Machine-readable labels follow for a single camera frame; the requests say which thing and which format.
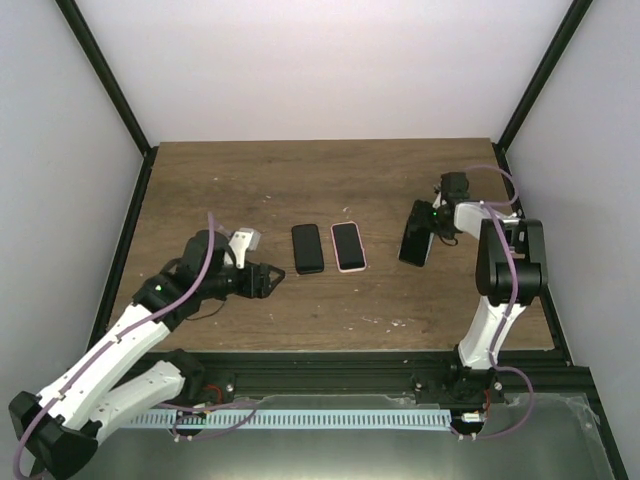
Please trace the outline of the light blue phone case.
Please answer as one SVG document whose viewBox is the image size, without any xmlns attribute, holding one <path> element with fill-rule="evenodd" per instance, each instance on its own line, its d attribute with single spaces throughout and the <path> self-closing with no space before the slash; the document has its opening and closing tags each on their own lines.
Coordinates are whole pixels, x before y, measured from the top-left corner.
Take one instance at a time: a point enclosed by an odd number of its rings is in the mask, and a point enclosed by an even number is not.
<svg viewBox="0 0 640 480">
<path fill-rule="evenodd" d="M 434 233 L 430 232 L 428 240 L 427 240 L 427 245 L 426 245 L 425 251 L 424 251 L 424 257 L 423 257 L 423 261 L 422 261 L 422 266 L 423 267 L 426 265 L 426 263 L 428 261 L 429 254 L 430 254 L 431 249 L 432 249 L 434 237 L 435 237 Z"/>
</svg>

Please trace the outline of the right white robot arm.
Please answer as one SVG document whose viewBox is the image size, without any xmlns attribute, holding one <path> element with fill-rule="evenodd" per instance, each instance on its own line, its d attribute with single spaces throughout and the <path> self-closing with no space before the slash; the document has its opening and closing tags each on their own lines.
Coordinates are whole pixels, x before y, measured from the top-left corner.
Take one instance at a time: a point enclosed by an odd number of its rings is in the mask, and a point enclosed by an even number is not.
<svg viewBox="0 0 640 480">
<path fill-rule="evenodd" d="M 475 285 L 480 300 L 471 326 L 457 346 L 460 368 L 444 378 L 458 403 L 480 390 L 476 372 L 501 371 L 499 351 L 515 320 L 548 285 L 544 227 L 540 220 L 505 215 L 496 202 L 472 200 L 464 172 L 448 172 L 435 188 L 429 230 L 455 243 L 462 234 L 477 241 Z"/>
</svg>

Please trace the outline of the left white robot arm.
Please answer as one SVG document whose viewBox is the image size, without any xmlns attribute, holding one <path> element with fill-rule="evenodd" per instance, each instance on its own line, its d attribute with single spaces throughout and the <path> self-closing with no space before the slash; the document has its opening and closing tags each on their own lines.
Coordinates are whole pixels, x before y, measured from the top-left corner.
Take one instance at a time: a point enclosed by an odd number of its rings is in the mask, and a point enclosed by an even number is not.
<svg viewBox="0 0 640 480">
<path fill-rule="evenodd" d="M 283 270 L 247 261 L 258 231 L 230 236 L 201 230 L 183 255 L 148 278 L 115 325 L 75 365 L 39 393 L 21 392 L 9 404 L 20 451 L 29 451 L 55 479 L 69 479 L 99 445 L 127 421 L 163 404 L 184 406 L 204 392 L 205 368 L 176 349 L 132 380 L 124 375 L 152 347 L 209 299 L 268 297 Z"/>
</svg>

